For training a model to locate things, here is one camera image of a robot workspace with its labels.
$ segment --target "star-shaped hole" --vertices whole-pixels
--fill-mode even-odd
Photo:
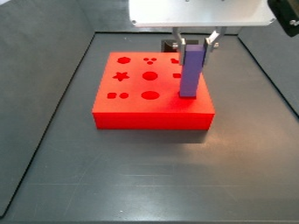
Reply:
[[[118,81],[128,78],[129,77],[126,76],[126,73],[116,73],[116,75],[113,76],[113,79],[117,79]]]

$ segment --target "purple block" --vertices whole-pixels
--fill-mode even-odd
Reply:
[[[196,97],[205,50],[202,45],[186,45],[181,66],[180,97]]]

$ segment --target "shaped hole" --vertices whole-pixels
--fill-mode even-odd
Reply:
[[[126,63],[129,63],[129,61],[130,61],[130,59],[128,57],[122,57],[122,58],[118,58],[116,62],[120,64],[126,64]]]
[[[108,99],[116,99],[116,97],[117,97],[117,94],[116,93],[108,93],[106,94],[106,98]]]
[[[157,73],[154,72],[145,72],[142,74],[142,78],[146,80],[146,81],[153,81],[156,78],[157,78]]]
[[[113,76],[113,79],[117,79],[118,81],[128,78],[129,77],[126,76],[126,73],[116,73],[116,75]]]
[[[158,98],[158,94],[154,91],[145,91],[141,93],[141,97],[146,100],[154,100]]]
[[[173,64],[178,64],[178,60],[177,59],[170,59]]]
[[[173,73],[173,74],[172,74],[172,77],[173,77],[174,79],[180,79],[180,78],[181,78],[181,74],[180,74],[180,73]]]
[[[128,97],[128,93],[122,93],[122,94],[120,94],[118,97],[120,97],[121,99],[125,99],[125,98]]]

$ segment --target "dark gray surface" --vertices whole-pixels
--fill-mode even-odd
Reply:
[[[85,12],[94,32],[172,32],[168,28],[134,28],[128,16],[128,0],[78,0],[78,4]],[[212,33],[213,28],[184,28],[181,31]],[[229,27],[226,33],[237,34],[238,30],[240,27]]]
[[[299,220],[297,120],[237,37],[204,68],[208,132],[94,128],[108,53],[168,38],[96,35],[4,221]]]
[[[289,38],[274,21],[242,28],[237,36],[299,115],[299,35]]]
[[[74,0],[0,6],[0,216],[92,36]]]

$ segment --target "gray table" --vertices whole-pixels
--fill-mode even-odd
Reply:
[[[108,53],[169,37],[96,35],[2,221],[299,220],[297,118],[237,37],[204,68],[208,132],[94,129]]]

